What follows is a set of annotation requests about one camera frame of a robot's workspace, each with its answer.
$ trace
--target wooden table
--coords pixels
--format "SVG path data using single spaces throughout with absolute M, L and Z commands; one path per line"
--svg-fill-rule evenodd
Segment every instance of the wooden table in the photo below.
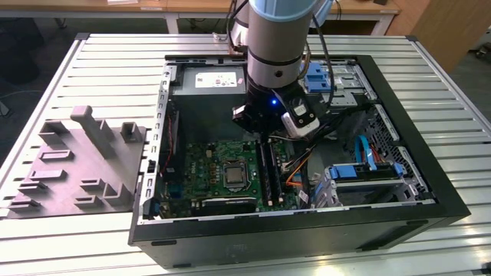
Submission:
M 167 32 L 178 33 L 178 18 L 225 18 L 230 0 L 139 0 L 134 5 L 111 5 L 105 0 L 0 0 L 0 17 L 50 18 L 162 18 Z M 380 6 L 372 0 L 340 0 L 341 20 L 376 21 L 372 35 L 384 35 L 400 12 L 389 0 Z M 337 7 L 328 16 L 336 19 Z

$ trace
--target open computer tower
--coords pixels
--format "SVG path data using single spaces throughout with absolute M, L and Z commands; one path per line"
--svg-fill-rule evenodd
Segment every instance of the open computer tower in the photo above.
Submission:
M 163 268 L 389 248 L 469 215 L 369 56 L 332 57 L 336 92 L 316 115 L 334 128 L 298 171 L 306 141 L 257 141 L 232 122 L 242 57 L 165 59 L 129 234 Z M 322 107 L 312 60 L 300 84 Z

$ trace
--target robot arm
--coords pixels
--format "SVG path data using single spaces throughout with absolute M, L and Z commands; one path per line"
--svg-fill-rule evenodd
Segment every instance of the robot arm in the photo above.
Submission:
M 249 132 L 288 131 L 302 137 L 318 120 L 297 82 L 298 68 L 317 0 L 249 0 L 246 104 L 233 121 Z M 330 8 L 332 0 L 324 6 Z

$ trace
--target white table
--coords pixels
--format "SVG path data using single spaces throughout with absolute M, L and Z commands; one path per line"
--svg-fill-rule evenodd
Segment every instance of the white table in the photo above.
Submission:
M 372 55 L 472 215 L 389 250 L 199 267 L 189 273 L 472 275 L 491 261 L 489 123 L 418 43 L 361 36 L 328 36 L 326 41 L 332 54 Z M 320 54 L 318 38 L 310 37 L 309 44 Z M 210 35 L 91 34 L 75 40 L 0 169 L 0 206 L 7 205 L 15 179 L 27 173 L 23 162 L 37 154 L 42 141 L 35 133 L 45 119 L 75 127 L 67 123 L 70 107 L 90 104 L 93 116 L 109 126 L 130 118 L 151 128 L 165 55 L 213 53 L 225 54 L 226 45 Z M 129 221 L 130 213 L 0 220 L 0 275 L 169 273 L 126 245 Z

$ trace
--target cpu socket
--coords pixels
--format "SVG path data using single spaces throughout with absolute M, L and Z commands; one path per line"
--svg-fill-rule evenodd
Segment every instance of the cpu socket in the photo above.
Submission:
M 222 165 L 222 187 L 229 191 L 240 191 L 246 186 L 245 162 L 233 161 Z

